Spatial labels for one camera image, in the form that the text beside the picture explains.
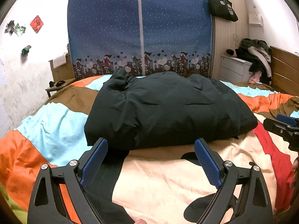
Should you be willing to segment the person's right hand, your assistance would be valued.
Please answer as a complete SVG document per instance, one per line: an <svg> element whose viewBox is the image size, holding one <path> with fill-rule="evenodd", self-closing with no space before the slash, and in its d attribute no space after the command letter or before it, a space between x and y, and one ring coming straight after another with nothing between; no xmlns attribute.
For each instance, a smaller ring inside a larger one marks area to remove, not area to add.
<svg viewBox="0 0 299 224"><path fill-rule="evenodd" d="M291 170L292 170L292 182L289 186L290 188L294 188L298 180L298 157L293 162Z"/></svg>

